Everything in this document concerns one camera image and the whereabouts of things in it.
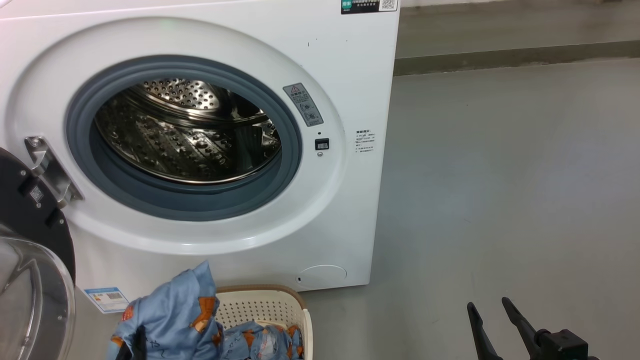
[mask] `front-loading washing machine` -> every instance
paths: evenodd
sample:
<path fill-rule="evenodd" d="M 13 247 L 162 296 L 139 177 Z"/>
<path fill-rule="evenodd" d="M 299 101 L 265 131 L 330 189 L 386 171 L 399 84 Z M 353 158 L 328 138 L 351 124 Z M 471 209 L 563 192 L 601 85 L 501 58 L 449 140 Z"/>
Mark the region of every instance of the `front-loading washing machine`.
<path fill-rule="evenodd" d="M 397 1 L 0 6 L 3 216 L 79 289 L 369 282 Z"/>

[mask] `door hinge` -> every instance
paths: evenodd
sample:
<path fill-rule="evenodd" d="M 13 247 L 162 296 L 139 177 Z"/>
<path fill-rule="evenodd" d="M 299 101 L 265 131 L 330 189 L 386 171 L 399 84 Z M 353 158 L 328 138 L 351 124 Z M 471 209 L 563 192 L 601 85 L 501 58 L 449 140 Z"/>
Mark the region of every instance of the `door hinge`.
<path fill-rule="evenodd" d="M 31 174 L 39 177 L 51 190 L 58 201 L 58 207 L 64 208 L 73 200 L 84 200 L 53 150 L 42 136 L 28 136 L 24 139 L 29 156 L 33 160 Z"/>

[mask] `basket rim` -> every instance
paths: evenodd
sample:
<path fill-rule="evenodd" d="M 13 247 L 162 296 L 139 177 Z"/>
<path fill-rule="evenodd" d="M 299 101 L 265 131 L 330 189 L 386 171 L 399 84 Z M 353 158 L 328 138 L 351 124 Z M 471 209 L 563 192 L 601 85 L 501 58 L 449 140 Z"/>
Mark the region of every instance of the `basket rim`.
<path fill-rule="evenodd" d="M 237 285 L 237 286 L 222 286 L 216 290 L 216 293 L 237 293 L 242 291 L 282 291 L 294 297 L 298 301 L 302 310 L 307 309 L 307 303 L 302 299 L 302 296 L 292 288 L 284 285 Z"/>

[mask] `beige plastic basket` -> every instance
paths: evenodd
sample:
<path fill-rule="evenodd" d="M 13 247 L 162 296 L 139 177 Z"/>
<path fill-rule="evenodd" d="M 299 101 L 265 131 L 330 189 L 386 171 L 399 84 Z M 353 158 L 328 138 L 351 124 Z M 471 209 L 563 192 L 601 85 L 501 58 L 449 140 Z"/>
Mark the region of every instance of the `beige plastic basket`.
<path fill-rule="evenodd" d="M 229 286 L 218 288 L 220 307 L 216 320 L 225 329 L 252 320 L 297 325 L 302 331 L 305 360 L 313 360 L 311 316 L 305 301 L 293 289 L 279 285 Z"/>

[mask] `blue garment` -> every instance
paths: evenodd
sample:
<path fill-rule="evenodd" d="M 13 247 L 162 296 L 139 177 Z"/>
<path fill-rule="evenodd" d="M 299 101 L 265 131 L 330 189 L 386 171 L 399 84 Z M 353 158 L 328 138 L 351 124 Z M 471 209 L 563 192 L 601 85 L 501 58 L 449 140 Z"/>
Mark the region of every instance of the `blue garment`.
<path fill-rule="evenodd" d="M 209 263 L 182 272 L 146 297 L 129 304 L 109 343 L 107 360 L 120 346 L 132 348 L 136 329 L 147 332 L 147 359 L 218 360 L 223 327 L 215 321 L 219 301 Z"/>
<path fill-rule="evenodd" d="M 285 330 L 273 325 L 263 327 L 255 322 L 247 322 L 226 330 L 224 335 L 220 360 L 302 359 L 298 353 L 298 349 L 302 350 L 302 338 L 297 327 Z"/>

